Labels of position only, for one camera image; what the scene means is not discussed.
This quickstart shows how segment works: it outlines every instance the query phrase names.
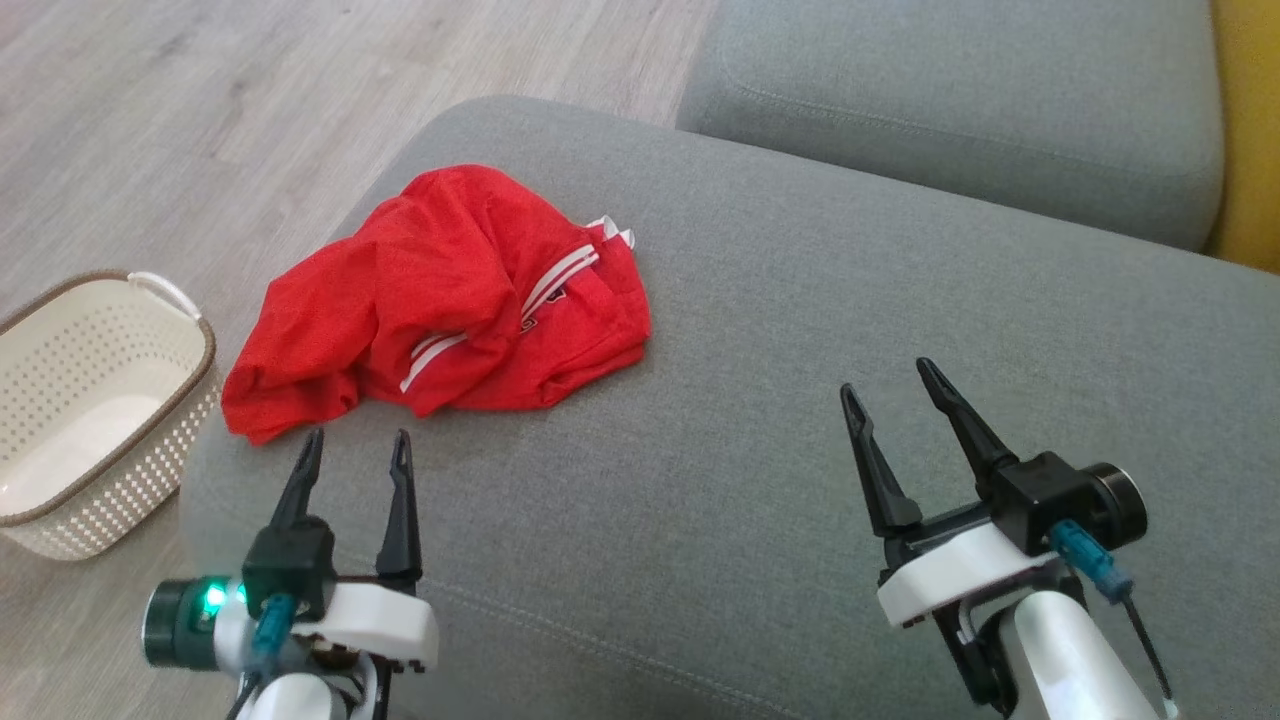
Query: black cable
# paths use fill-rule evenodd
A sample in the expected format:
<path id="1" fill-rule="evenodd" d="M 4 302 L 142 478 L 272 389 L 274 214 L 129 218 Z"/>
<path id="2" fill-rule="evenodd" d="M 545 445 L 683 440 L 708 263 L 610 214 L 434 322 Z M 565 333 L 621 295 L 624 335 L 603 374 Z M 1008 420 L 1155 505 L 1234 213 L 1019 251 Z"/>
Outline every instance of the black cable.
<path id="1" fill-rule="evenodd" d="M 236 696 L 236 702 L 232 703 L 232 708 L 227 711 L 227 720 L 236 720 L 239 717 L 239 711 L 244 708 L 244 703 L 248 702 L 250 696 L 257 689 L 261 676 L 257 673 L 251 674 L 246 680 L 244 685 L 241 688 L 238 696 Z"/>
<path id="2" fill-rule="evenodd" d="M 1165 675 L 1164 666 L 1160 665 L 1160 659 L 1156 657 L 1156 646 L 1151 644 L 1151 635 L 1147 634 L 1147 626 L 1142 624 L 1142 618 L 1138 616 L 1138 606 L 1133 603 L 1132 597 L 1124 598 L 1125 612 L 1129 614 L 1129 621 L 1133 623 L 1133 629 L 1138 633 L 1138 642 L 1142 643 L 1142 650 L 1147 653 L 1147 660 L 1151 661 L 1151 667 L 1156 671 L 1156 680 L 1160 682 L 1160 692 L 1165 696 L 1165 700 L 1174 700 L 1174 691 L 1169 689 L 1169 675 Z"/>
<path id="3" fill-rule="evenodd" d="M 374 660 L 374 674 L 378 682 L 374 683 L 371 692 L 376 693 L 374 697 L 374 720 L 387 720 L 387 708 L 390 706 L 392 700 L 392 667 L 390 662 L 385 659 Z"/>

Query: white stripe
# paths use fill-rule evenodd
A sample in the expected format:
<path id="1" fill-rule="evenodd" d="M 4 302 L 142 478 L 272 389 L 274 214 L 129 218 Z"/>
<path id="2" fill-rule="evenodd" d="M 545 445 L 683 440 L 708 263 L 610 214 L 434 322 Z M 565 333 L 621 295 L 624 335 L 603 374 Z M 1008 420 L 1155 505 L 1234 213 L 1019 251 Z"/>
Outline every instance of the white stripe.
<path id="1" fill-rule="evenodd" d="M 442 340 L 444 340 L 444 338 L 447 338 L 447 337 L 449 337 L 449 336 L 444 336 L 444 334 L 434 334 L 434 336 L 431 336 L 431 337 L 429 337 L 429 338 L 424 340 L 422 342 L 417 343 L 417 345 L 416 345 L 416 346 L 413 347 L 413 352 L 410 352 L 410 354 L 408 354 L 408 356 L 410 356 L 410 357 L 417 357 L 417 354 L 419 354 L 419 352 L 422 352 L 422 351 L 424 351 L 424 350 L 426 350 L 428 347 L 430 347 L 430 346 L 435 345 L 436 342 L 440 342 Z"/>
<path id="2" fill-rule="evenodd" d="M 618 224 L 614 223 L 613 218 L 611 218 L 608 215 L 600 215 L 599 220 L 595 220 L 594 223 L 591 223 L 591 224 L 589 224 L 586 227 L 594 228 L 596 225 L 600 225 L 600 227 L 604 228 L 604 240 L 613 240 L 614 236 L 618 234 Z"/>
<path id="3" fill-rule="evenodd" d="M 544 290 L 543 293 L 536 300 L 534 300 L 534 304 L 529 307 L 529 310 L 525 311 L 524 319 L 529 319 L 529 316 L 532 315 L 535 310 L 538 310 L 539 307 L 541 307 L 543 304 L 547 302 L 547 299 L 550 297 L 552 295 L 554 295 L 557 290 L 559 290 L 561 287 L 563 287 L 564 283 L 567 283 L 570 278 L 572 278 L 573 275 L 576 275 L 576 274 L 581 273 L 582 270 L 590 268 L 599 259 L 600 259 L 600 256 L 596 255 L 595 252 L 593 252 L 593 254 L 588 255 L 586 258 L 582 258 L 581 260 L 579 260 L 575 265 L 571 265 L 571 266 L 566 268 L 564 272 L 561 273 L 561 275 L 558 278 L 558 282 L 553 282 L 550 284 L 550 287 L 548 287 L 547 290 Z"/>
<path id="4" fill-rule="evenodd" d="M 408 377 L 404 378 L 404 382 L 401 383 L 401 392 L 408 392 L 408 386 L 413 384 L 413 378 L 416 378 L 419 373 L 426 369 L 426 365 L 431 360 L 435 360 L 442 352 L 465 340 L 467 340 L 467 336 L 458 333 L 456 336 L 443 338 L 431 347 L 429 347 L 426 352 L 422 354 L 421 357 L 413 360 L 413 365 L 408 369 Z"/>
<path id="5" fill-rule="evenodd" d="M 552 284 L 553 282 L 556 282 L 556 278 L 558 278 L 561 275 L 561 273 L 564 272 L 566 268 L 568 268 L 570 265 L 577 263 L 579 260 L 581 260 L 582 258 L 586 258 L 588 255 L 590 255 L 593 252 L 595 252 L 595 249 L 593 246 L 584 245 L 582 247 L 579 247 L 577 250 L 575 250 L 575 251 L 570 252 L 568 255 L 566 255 L 564 259 L 561 260 L 559 263 L 556 263 L 554 265 L 552 265 L 552 269 L 547 270 L 547 274 L 544 274 L 541 277 L 541 279 L 538 281 L 538 284 L 534 286 L 534 291 L 529 293 L 529 299 L 525 300 L 525 306 L 520 309 L 521 315 L 527 316 L 529 313 L 532 311 L 534 300 L 544 290 L 547 290 L 547 287 L 549 284 Z"/>

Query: cable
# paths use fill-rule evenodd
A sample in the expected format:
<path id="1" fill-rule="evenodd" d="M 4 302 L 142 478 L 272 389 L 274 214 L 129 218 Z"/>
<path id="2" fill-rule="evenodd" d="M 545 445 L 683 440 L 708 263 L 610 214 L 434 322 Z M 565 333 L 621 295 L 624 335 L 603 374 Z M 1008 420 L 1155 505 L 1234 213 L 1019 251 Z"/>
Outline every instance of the cable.
<path id="1" fill-rule="evenodd" d="M 237 720 L 239 717 L 241 710 L 244 708 L 244 703 L 248 702 L 248 698 L 253 694 L 253 691 L 257 689 L 257 685 L 260 683 L 261 683 L 261 675 L 259 675 L 257 673 L 250 673 L 246 676 L 244 684 L 243 687 L 241 687 L 239 694 L 236 696 L 236 702 L 232 703 L 232 708 L 227 711 L 227 720 Z"/>
<path id="2" fill-rule="evenodd" d="M 253 639 L 250 641 L 251 657 L 246 664 L 246 670 L 253 673 L 260 680 L 271 682 L 278 670 L 280 648 L 289 639 L 289 630 L 293 628 L 293 614 L 297 601 L 288 594 L 278 593 L 266 600 L 262 607 L 262 616 L 253 629 Z"/>
<path id="3" fill-rule="evenodd" d="M 1133 592 L 1133 578 L 1116 566 L 1107 548 L 1093 539 L 1075 520 L 1061 520 L 1050 529 L 1050 544 L 1068 565 L 1084 573 L 1111 605 L 1124 602 Z"/>
<path id="4" fill-rule="evenodd" d="M 374 660 L 374 675 L 378 678 L 374 688 L 369 688 L 371 692 L 378 693 L 374 697 L 374 720 L 387 720 L 387 707 L 390 705 L 392 698 L 392 667 L 390 664 L 383 660 Z"/>
<path id="5" fill-rule="evenodd" d="M 1129 614 L 1129 621 L 1133 623 L 1133 629 L 1138 633 L 1138 642 L 1142 643 L 1142 650 L 1147 653 L 1147 660 L 1151 661 L 1151 667 L 1156 671 L 1156 680 L 1160 682 L 1160 693 L 1165 696 L 1165 700 L 1174 700 L 1174 691 L 1169 688 L 1169 675 L 1165 675 L 1165 667 L 1160 664 L 1160 659 L 1156 657 L 1156 646 L 1151 644 L 1151 635 L 1147 634 L 1147 626 L 1142 624 L 1142 618 L 1138 615 L 1138 606 L 1133 603 L 1132 597 L 1124 598 L 1125 612 Z"/>

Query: laminate floor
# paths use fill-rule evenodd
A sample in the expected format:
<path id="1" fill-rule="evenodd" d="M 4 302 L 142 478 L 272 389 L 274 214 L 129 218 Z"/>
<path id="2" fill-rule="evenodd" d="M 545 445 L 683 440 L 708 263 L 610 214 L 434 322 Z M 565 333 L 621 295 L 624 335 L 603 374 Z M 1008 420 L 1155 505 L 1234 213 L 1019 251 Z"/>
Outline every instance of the laminate floor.
<path id="1" fill-rule="evenodd" d="M 0 0 L 0 316 L 72 274 L 155 270 L 234 357 L 265 283 L 434 115 L 499 92 L 671 124 L 714 0 Z M 0 719 L 216 719 L 152 670 L 189 574 L 170 501 L 105 555 L 0 539 Z"/>

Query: basket rim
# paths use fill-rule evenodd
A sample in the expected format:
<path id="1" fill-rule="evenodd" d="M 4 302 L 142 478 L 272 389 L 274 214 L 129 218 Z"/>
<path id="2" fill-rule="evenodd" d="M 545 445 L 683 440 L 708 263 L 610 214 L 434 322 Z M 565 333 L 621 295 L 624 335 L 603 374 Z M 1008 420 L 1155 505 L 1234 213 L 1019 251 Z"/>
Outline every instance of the basket rim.
<path id="1" fill-rule="evenodd" d="M 128 282 L 129 273 L 125 270 L 93 270 L 88 273 L 82 273 L 70 277 L 61 283 L 49 288 L 42 295 L 32 300 L 31 302 L 23 305 L 12 315 L 0 322 L 0 334 L 4 334 L 14 328 L 18 323 L 26 320 L 33 315 L 37 310 L 52 302 L 56 297 L 74 290 L 82 284 L 88 284 L 97 281 L 123 281 Z M 164 402 L 155 413 L 147 418 L 137 430 L 134 430 L 129 437 L 127 437 L 119 446 L 115 447 L 110 454 L 97 461 L 96 465 L 90 468 L 83 475 L 76 479 L 76 482 L 67 486 L 61 492 L 45 501 L 44 503 L 32 507 L 31 510 L 24 510 L 22 512 L 14 512 L 12 515 L 0 515 L 0 528 L 13 528 L 17 525 L 26 525 L 32 520 L 38 520 L 45 515 L 49 515 L 63 506 L 68 500 L 76 497 L 84 488 L 93 484 L 95 480 L 101 478 L 106 471 L 120 461 L 125 455 L 133 452 L 142 442 L 155 430 L 160 424 L 173 413 L 182 402 L 187 400 L 196 386 L 198 386 L 214 366 L 214 357 L 218 354 L 218 341 L 214 337 L 214 328 L 209 324 L 209 320 L 201 316 L 196 320 L 196 325 L 200 332 L 205 336 L 205 355 L 200 359 L 200 365 L 188 377 L 182 387 L 178 388 L 169 400 Z"/>

